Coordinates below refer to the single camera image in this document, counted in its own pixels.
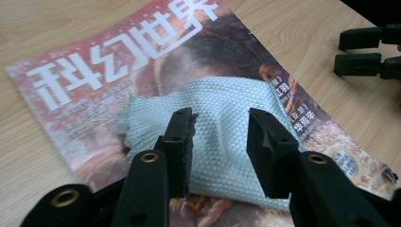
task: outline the black clamp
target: black clamp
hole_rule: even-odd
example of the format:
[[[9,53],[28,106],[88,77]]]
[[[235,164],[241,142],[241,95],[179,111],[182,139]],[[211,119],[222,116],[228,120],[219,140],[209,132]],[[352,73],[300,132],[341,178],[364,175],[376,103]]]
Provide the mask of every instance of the black clamp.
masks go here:
[[[401,24],[345,30],[340,34],[339,49],[376,48],[380,41],[401,45]],[[337,76],[370,77],[379,74],[381,79],[401,80],[401,57],[381,62],[380,53],[340,54],[334,61],[334,73]]]

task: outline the metal ring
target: metal ring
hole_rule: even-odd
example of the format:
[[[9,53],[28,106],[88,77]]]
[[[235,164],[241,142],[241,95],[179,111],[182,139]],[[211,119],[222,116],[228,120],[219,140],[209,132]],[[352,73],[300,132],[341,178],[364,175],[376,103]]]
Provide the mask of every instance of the metal ring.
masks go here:
[[[68,188],[63,190],[57,196],[55,196],[51,201],[51,204],[59,208],[64,207],[76,201],[78,197],[79,197],[79,192],[76,189]]]
[[[154,161],[159,159],[159,155],[156,153],[146,153],[141,156],[141,161],[144,163],[153,163]]]
[[[323,158],[320,155],[316,155],[316,154],[311,154],[309,156],[307,156],[307,159],[309,159],[309,161],[316,163],[316,164],[326,164],[327,160],[325,158]]]

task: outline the textured cloth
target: textured cloth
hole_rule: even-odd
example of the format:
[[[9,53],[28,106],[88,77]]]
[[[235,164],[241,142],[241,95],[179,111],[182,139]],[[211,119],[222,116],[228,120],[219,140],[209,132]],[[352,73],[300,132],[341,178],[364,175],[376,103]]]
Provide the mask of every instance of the textured cloth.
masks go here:
[[[129,161],[136,153],[152,149],[171,115],[185,107],[199,114],[190,192],[288,210],[288,200],[265,198],[246,152],[250,108],[274,114],[297,138],[273,87],[264,81],[208,77],[168,96],[132,96],[129,110],[118,121],[131,148]]]

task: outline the wooden table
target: wooden table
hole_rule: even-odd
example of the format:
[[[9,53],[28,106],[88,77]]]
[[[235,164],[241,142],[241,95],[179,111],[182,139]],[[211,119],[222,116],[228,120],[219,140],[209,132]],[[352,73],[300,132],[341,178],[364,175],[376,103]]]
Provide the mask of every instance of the wooden table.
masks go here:
[[[28,109],[6,66],[95,35],[148,2],[0,2],[0,226],[18,226],[44,194],[78,181]],[[342,79],[332,72],[340,33],[371,23],[339,0],[226,3],[364,150],[401,173],[401,82]],[[383,59],[399,55],[395,46],[380,46],[379,51]]]

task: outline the magazine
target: magazine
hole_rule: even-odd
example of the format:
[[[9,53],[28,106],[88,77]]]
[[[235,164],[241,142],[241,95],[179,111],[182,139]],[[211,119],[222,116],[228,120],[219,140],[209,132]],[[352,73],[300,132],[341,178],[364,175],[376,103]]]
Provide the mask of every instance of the magazine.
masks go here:
[[[109,29],[8,67],[9,76],[82,183],[125,177],[115,121],[129,95],[166,96],[209,75],[271,83],[304,147],[332,157],[358,187],[388,198],[388,167],[364,152],[222,0],[154,0]],[[286,211],[192,195],[170,203],[171,226],[291,226]]]

